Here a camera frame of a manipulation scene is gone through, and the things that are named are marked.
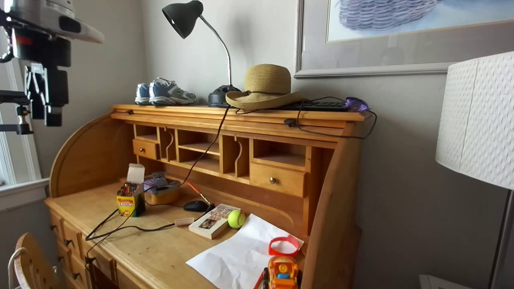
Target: desk lamp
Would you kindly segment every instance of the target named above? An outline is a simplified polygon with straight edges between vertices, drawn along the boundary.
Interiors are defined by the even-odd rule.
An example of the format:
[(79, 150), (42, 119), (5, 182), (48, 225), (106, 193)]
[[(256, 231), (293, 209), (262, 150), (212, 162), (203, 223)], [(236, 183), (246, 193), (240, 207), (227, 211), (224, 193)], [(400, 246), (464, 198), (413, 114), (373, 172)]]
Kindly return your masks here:
[(230, 58), (228, 47), (220, 37), (220, 34), (206, 21), (206, 18), (203, 16), (203, 11), (204, 11), (204, 5), (198, 0), (193, 0), (190, 3), (171, 3), (162, 8), (164, 16), (167, 18), (167, 21), (172, 24), (172, 28), (177, 31), (177, 34), (182, 39), (187, 39), (193, 32), (195, 23), (199, 18), (222, 42), (227, 52), (228, 85), (222, 85), (209, 95), (209, 106), (225, 108), (228, 106), (225, 103), (225, 93), (240, 92), (240, 90), (232, 85), (232, 58)]
[(514, 52), (448, 68), (437, 162), (468, 177), (506, 188), (489, 289), (505, 288), (514, 188)]

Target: drawer knob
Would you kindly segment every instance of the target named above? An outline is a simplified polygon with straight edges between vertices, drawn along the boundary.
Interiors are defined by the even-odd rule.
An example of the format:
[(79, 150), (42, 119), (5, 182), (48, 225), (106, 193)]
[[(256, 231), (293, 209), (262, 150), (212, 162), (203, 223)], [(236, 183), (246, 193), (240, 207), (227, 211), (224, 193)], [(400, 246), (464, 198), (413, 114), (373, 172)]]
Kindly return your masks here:
[(278, 178), (270, 177), (270, 183), (278, 185), (280, 182), (278, 182)]

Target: yellow ball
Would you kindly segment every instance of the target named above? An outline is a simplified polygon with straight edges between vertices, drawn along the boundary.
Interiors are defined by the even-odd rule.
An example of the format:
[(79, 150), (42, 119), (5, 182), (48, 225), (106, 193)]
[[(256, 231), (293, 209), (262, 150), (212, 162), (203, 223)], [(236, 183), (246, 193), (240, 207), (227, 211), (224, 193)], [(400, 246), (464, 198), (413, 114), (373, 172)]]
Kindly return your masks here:
[(241, 211), (233, 211), (228, 214), (228, 227), (241, 228), (246, 222), (246, 215)]

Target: sneaker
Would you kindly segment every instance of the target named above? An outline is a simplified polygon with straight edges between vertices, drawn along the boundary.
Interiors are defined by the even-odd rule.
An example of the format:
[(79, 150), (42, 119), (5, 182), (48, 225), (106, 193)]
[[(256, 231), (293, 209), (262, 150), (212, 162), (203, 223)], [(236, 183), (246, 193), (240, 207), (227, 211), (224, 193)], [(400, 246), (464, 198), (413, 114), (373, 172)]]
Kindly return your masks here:
[(140, 105), (140, 106), (148, 106), (150, 105), (150, 89), (148, 84), (138, 84), (137, 90), (135, 90), (135, 100), (134, 103)]
[(174, 81), (158, 77), (150, 84), (150, 103), (154, 106), (188, 106), (196, 95), (183, 92)]

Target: hat brim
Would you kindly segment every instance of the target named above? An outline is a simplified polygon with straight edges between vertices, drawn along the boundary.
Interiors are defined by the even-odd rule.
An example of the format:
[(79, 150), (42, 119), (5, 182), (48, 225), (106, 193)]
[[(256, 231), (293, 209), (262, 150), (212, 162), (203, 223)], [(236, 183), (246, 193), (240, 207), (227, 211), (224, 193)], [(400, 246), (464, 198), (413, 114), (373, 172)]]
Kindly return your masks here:
[(304, 98), (297, 93), (288, 95), (268, 95), (268, 93), (251, 93), (251, 92), (228, 92), (225, 101), (243, 111), (260, 111), (281, 108), (289, 103), (302, 101)]

